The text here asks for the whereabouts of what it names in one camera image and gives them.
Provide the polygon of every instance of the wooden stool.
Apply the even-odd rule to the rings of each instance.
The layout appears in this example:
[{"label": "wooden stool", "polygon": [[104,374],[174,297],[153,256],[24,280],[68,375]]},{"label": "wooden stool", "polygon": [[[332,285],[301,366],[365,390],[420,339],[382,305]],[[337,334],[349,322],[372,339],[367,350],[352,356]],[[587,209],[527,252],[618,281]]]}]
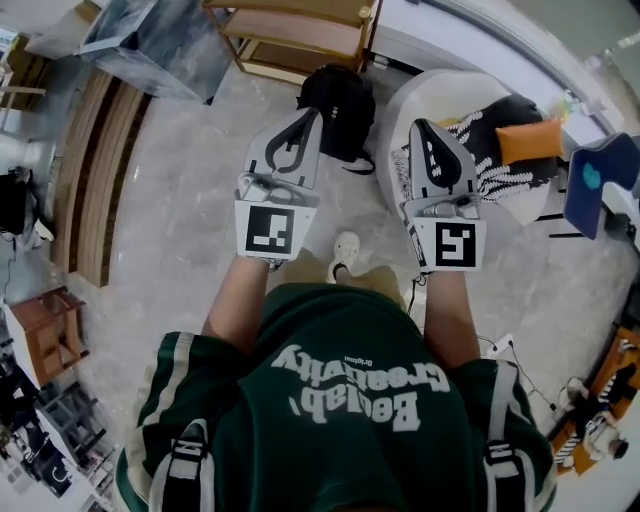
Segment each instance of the wooden stool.
[{"label": "wooden stool", "polygon": [[4,306],[16,363],[37,388],[89,354],[78,333],[78,309],[85,303],[56,288]]}]

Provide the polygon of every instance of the blue chair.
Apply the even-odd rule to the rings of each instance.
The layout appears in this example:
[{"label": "blue chair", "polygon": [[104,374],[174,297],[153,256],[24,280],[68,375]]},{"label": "blue chair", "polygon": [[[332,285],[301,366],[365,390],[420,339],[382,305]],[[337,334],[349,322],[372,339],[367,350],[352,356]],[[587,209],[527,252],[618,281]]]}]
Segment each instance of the blue chair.
[{"label": "blue chair", "polygon": [[564,217],[585,237],[595,240],[605,183],[632,190],[640,173],[640,149],[626,133],[576,149],[569,162]]}]

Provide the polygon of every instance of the black backpack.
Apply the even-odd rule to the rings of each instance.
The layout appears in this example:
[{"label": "black backpack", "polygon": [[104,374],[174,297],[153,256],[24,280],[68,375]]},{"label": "black backpack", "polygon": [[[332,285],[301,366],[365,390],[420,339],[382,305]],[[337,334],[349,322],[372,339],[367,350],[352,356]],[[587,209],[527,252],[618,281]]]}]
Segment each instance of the black backpack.
[{"label": "black backpack", "polygon": [[329,64],[316,70],[302,84],[298,108],[313,107],[322,114],[320,151],[344,162],[364,158],[373,168],[348,169],[371,174],[375,166],[363,149],[376,113],[371,87],[350,69]]}]

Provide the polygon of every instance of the power strip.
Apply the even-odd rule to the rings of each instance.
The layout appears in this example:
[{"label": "power strip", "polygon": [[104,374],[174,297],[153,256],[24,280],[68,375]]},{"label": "power strip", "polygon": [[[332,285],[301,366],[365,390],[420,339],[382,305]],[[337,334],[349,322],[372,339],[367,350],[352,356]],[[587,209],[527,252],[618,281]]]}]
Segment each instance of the power strip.
[{"label": "power strip", "polygon": [[496,341],[495,345],[491,345],[482,357],[485,359],[495,359],[511,345],[513,345],[513,335],[511,333],[507,333]]}]

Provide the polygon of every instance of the teal logo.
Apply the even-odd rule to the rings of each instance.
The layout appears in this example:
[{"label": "teal logo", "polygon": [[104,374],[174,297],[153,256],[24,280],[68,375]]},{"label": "teal logo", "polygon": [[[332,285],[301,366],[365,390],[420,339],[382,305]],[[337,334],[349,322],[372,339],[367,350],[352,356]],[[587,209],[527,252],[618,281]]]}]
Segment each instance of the teal logo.
[{"label": "teal logo", "polygon": [[602,179],[600,178],[600,171],[595,169],[591,164],[585,164],[582,168],[582,179],[585,185],[591,190],[597,190],[600,188]]}]

